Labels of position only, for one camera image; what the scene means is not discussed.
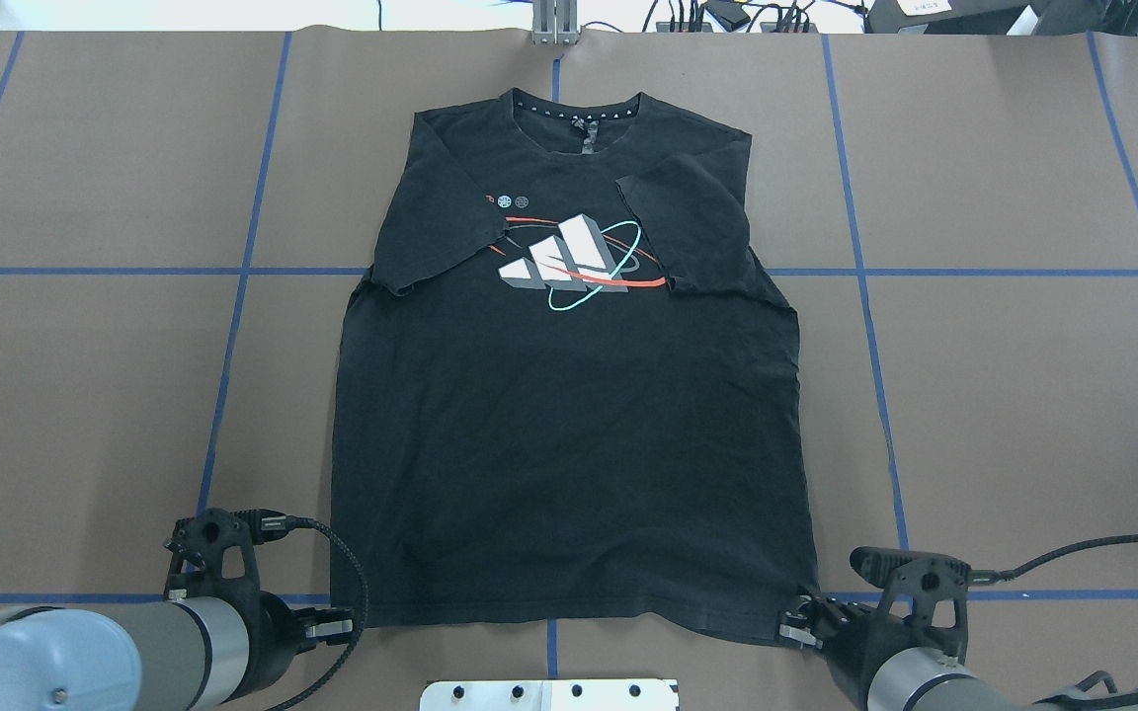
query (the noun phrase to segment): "t-shirt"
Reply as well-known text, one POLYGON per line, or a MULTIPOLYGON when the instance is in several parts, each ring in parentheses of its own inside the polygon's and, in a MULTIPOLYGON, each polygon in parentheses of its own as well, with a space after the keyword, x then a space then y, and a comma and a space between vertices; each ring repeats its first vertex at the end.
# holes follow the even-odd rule
POLYGON ((816 554, 750 144, 645 93, 415 114, 336 379, 331 520, 371 626, 655 612, 778 644, 816 554))

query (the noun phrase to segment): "graphic print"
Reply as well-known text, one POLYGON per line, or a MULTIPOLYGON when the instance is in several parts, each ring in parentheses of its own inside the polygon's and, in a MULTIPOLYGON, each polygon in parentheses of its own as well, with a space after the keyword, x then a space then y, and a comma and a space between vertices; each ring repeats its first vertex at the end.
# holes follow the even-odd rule
MULTIPOLYGON (((621 221, 607 229, 600 229, 595 221, 580 214, 561 222, 543 221, 537 217, 505 218, 509 221, 509 230, 552 231, 550 237, 538 239, 528 247, 506 238, 513 247, 526 249, 529 256, 506 262, 497 270, 497 276, 511 288, 546 288, 547 307, 552 311, 577 309, 597 294, 605 291, 626 292, 632 288, 658 288, 665 283, 665 278, 618 279, 619 274, 641 268, 636 255, 646 257, 654 265, 658 263, 654 257, 641 249, 644 230, 636 221, 621 221), (628 242, 622 242, 610 234, 612 231, 626 234, 628 242), (620 258, 615 258, 615 249, 620 253, 620 258), (558 288, 560 291, 587 294, 567 306, 556 306, 558 288)), ((490 250, 506 257, 506 253, 496 246, 492 245, 490 250)))

